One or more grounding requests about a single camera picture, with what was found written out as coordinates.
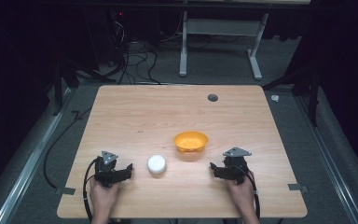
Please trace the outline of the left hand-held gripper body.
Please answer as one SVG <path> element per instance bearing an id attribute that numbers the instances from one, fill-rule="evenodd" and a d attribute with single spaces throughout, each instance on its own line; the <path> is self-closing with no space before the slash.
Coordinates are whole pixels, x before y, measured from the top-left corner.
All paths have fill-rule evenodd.
<path id="1" fill-rule="evenodd" d="M 117 158 L 118 155 L 114 153 L 102 151 L 102 156 L 96 159 L 94 178 L 106 188 L 114 184 L 113 174 L 116 171 Z"/>

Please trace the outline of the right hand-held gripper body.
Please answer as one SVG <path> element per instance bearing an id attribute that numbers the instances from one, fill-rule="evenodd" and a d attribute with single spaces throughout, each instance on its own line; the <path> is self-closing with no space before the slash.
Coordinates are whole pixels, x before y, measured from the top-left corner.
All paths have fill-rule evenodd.
<path id="1" fill-rule="evenodd" d="M 252 153 L 239 147 L 233 147 L 224 152 L 224 164 L 226 169 L 225 179 L 235 180 L 238 185 L 244 182 L 244 177 L 248 175 L 249 168 L 246 156 L 251 156 Z"/>

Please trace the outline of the orange plastic bowl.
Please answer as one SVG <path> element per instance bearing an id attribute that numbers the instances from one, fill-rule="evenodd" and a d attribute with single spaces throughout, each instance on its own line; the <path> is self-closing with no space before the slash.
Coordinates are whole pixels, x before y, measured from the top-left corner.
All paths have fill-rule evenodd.
<path id="1" fill-rule="evenodd" d="M 173 142 L 180 152 L 200 152 L 209 142 L 209 138 L 204 133 L 188 131 L 177 134 Z"/>

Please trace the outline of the black metal stand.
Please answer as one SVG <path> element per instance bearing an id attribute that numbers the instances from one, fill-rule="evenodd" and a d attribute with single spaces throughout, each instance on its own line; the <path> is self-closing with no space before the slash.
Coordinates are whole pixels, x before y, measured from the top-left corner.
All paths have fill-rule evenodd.
<path id="1" fill-rule="evenodd" d="M 316 127 L 316 109 L 318 104 L 319 91 L 319 70 L 320 66 L 316 63 L 309 63 L 305 66 L 290 72 L 288 75 L 280 77 L 263 85 L 264 91 L 269 91 L 279 85 L 291 83 L 294 85 L 292 94 L 294 96 L 309 96 L 308 116 L 311 124 Z"/>
<path id="2" fill-rule="evenodd" d="M 63 84 L 66 84 L 69 90 L 76 89 L 79 86 L 77 72 L 80 71 L 89 77 L 102 82 L 115 82 L 114 79 L 101 75 L 95 70 L 86 68 L 72 60 L 59 60 L 54 67 L 53 84 L 54 84 L 54 103 L 55 110 L 53 115 L 57 116 L 63 110 Z"/>

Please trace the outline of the aluminium floor rail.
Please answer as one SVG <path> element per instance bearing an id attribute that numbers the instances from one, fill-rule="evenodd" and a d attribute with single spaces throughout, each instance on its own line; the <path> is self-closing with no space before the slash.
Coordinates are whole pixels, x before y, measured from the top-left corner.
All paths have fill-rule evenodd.
<path id="1" fill-rule="evenodd" d="M 331 180 L 331 183 L 347 214 L 347 217 L 349 218 L 351 224 L 358 224 L 358 205 L 353 198 L 347 182 L 344 180 L 341 172 L 338 170 L 337 164 L 334 161 L 329 148 L 323 139 L 323 136 L 319 132 L 318 128 L 313 125 L 311 119 L 309 118 L 309 111 L 305 100 L 302 97 L 296 97 L 295 102 L 310 128 L 314 140 L 316 141 L 324 169 Z"/>
<path id="2" fill-rule="evenodd" d="M 56 111 L 53 91 L 48 96 L 51 101 L 47 109 L 0 177 L 0 224 L 8 224 L 14 216 L 42 157 L 46 155 L 48 142 L 62 119 L 61 110 Z"/>

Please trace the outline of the white metal desk frame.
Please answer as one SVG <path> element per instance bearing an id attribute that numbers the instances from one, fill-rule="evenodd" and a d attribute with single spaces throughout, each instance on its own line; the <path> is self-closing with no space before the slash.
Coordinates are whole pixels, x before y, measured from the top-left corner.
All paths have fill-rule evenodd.
<path id="1" fill-rule="evenodd" d="M 182 13 L 182 47 L 180 53 L 179 76 L 187 75 L 187 36 L 188 35 L 230 35 L 251 36 L 255 39 L 251 49 L 247 49 L 247 58 L 255 80 L 261 80 L 262 74 L 256 59 L 262 35 L 267 25 L 269 14 L 265 13 L 259 21 L 234 21 L 218 19 L 192 19 L 187 12 Z"/>

